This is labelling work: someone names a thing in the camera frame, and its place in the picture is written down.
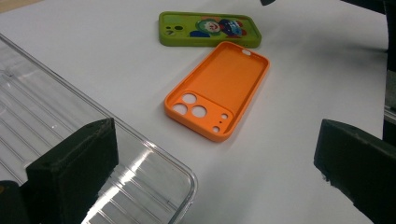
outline camera cutout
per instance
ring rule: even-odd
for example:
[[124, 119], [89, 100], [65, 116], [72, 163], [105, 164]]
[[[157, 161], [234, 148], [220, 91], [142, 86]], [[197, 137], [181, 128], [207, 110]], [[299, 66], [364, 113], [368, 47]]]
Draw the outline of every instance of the camera cutout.
[[218, 133], [220, 131], [220, 128], [218, 126], [213, 127], [213, 132]]
[[197, 97], [191, 93], [184, 94], [182, 98], [183, 101], [187, 104], [194, 104], [197, 101]]
[[185, 115], [187, 113], [187, 107], [183, 104], [176, 104], [173, 106], [173, 109], [181, 115]]
[[196, 105], [192, 108], [192, 114], [197, 118], [203, 118], [204, 116], [206, 116], [206, 113], [206, 108], [201, 105]]

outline black object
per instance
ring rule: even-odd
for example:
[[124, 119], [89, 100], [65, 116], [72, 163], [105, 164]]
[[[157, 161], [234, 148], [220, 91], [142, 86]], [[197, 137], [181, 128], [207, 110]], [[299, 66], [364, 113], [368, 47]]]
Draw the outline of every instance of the black object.
[[275, 0], [260, 0], [263, 6], [270, 5], [271, 3], [275, 2]]
[[20, 188], [13, 181], [0, 181], [0, 223], [30, 223]]
[[374, 223], [396, 223], [396, 147], [324, 119], [314, 164]]
[[[114, 119], [98, 120], [71, 134], [26, 168], [28, 181], [20, 191], [30, 223], [81, 223], [118, 163]], [[5, 208], [0, 217], [18, 216], [23, 210]]]

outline transparent plastic container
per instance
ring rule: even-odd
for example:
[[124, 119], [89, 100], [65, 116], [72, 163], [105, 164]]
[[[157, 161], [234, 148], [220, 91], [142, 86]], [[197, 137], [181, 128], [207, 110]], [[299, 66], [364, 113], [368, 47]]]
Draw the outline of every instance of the transparent plastic container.
[[0, 35], [0, 180], [90, 122], [114, 118], [120, 164], [83, 223], [178, 223], [195, 197], [194, 173]]

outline phone case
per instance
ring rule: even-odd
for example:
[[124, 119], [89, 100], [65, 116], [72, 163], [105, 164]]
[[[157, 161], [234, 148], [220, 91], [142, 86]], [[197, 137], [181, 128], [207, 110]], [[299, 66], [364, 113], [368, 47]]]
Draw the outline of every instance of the phone case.
[[232, 42], [220, 43], [165, 98], [165, 113], [204, 137], [232, 134], [270, 62]]
[[230, 41], [257, 48], [262, 35], [244, 15], [165, 11], [159, 18], [160, 42], [165, 46], [215, 47]]

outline white table surface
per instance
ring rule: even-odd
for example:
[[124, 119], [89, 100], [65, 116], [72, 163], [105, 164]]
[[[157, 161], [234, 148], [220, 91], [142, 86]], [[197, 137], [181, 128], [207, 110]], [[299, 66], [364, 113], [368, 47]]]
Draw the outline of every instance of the white table surface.
[[[213, 143], [163, 99], [212, 48], [166, 47], [165, 10], [245, 14], [272, 63], [232, 137]], [[372, 223], [314, 166], [322, 119], [382, 136], [387, 23], [337, 0], [51, 1], [0, 14], [0, 33], [197, 175], [183, 223]]]

